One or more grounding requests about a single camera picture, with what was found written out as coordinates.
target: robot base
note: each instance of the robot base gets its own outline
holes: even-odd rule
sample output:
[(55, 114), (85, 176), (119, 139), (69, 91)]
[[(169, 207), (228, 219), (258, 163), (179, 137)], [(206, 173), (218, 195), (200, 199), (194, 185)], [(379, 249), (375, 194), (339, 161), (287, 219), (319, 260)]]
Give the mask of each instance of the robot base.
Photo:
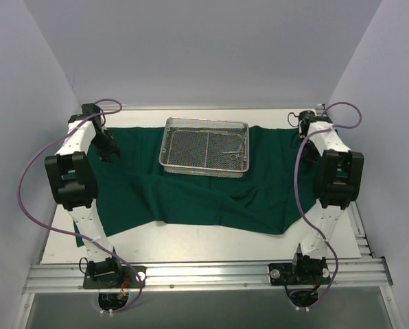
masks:
[[(145, 277), (146, 277), (146, 267), (144, 266), (133, 266), (139, 276), (141, 277), (143, 287), (145, 286)], [(98, 276), (92, 278), (87, 273), (84, 276), (84, 282), (82, 284), (83, 289), (120, 289), (124, 283), (124, 278), (127, 276), (130, 278), (129, 283), (124, 287), (129, 289), (138, 289), (140, 287), (139, 281), (135, 278), (133, 272), (127, 266), (122, 266), (121, 268), (122, 278), (117, 279), (117, 274), (105, 274), (103, 276)]]

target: screw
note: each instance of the screw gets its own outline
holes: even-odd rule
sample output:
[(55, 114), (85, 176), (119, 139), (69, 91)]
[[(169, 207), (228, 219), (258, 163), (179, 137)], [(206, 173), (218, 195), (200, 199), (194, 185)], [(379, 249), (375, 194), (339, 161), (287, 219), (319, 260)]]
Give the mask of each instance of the screw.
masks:
[(145, 273), (143, 273), (143, 272), (137, 272), (137, 274), (139, 275), (141, 281), (144, 281), (144, 280), (145, 280), (145, 278), (146, 278)]
[(280, 276), (281, 276), (281, 273), (279, 273), (277, 269), (273, 269), (272, 271), (270, 271), (270, 277), (272, 279), (279, 279)]

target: green cloth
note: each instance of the green cloth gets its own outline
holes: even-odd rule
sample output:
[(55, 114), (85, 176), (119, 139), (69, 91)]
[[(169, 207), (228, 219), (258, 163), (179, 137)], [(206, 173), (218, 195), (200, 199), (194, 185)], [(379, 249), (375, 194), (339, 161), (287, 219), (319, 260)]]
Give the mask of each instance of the green cloth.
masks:
[[(242, 178), (166, 173), (159, 164), (163, 128), (111, 128), (121, 159), (88, 158), (97, 178), (97, 210), (107, 236), (151, 221), (221, 225), (282, 234), (300, 218), (293, 190), (295, 130), (250, 128), (250, 169)], [(301, 164), (304, 211), (312, 195), (314, 168)]]

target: metal frame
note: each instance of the metal frame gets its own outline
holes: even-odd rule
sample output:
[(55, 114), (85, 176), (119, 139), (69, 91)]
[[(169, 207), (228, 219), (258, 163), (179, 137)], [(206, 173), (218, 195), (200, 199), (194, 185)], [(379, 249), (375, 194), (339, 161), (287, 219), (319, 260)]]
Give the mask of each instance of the metal frame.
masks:
[[(401, 315), (391, 289), (392, 280), (386, 261), (374, 258), (364, 232), (355, 203), (348, 208), (355, 239), (362, 257), (340, 259), (334, 287), (379, 287), (392, 328), (404, 328)], [(225, 263), (147, 263), (145, 292), (161, 291), (229, 291), (229, 290), (281, 290), (269, 284), (269, 263), (284, 260), (264, 260)], [(328, 261), (334, 270), (333, 260)], [(117, 292), (117, 289), (84, 290), (83, 274), (77, 264), (33, 265), (23, 289), (21, 303), (13, 325), (25, 329), (32, 310), (35, 294), (41, 293), (92, 293)]]

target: white wall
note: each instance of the white wall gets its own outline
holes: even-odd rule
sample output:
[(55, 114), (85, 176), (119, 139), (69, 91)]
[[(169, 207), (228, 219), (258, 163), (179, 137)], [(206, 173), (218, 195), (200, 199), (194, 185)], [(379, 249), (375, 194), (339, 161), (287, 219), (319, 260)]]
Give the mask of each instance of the white wall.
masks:
[(80, 101), (326, 102), (381, 0), (26, 0)]
[[(62, 69), (21, 0), (0, 0), (0, 329), (9, 328), (27, 270), (45, 232), (23, 216), (16, 183), (28, 159), (66, 131), (77, 101)], [(54, 203), (42, 161), (28, 175), (23, 196), (44, 221)]]
[[(383, 0), (331, 102), (361, 107), (363, 124), (343, 139), (365, 155), (358, 199), (371, 247), (385, 255), (409, 328), (409, 1)], [(333, 112), (337, 122), (352, 109)]]

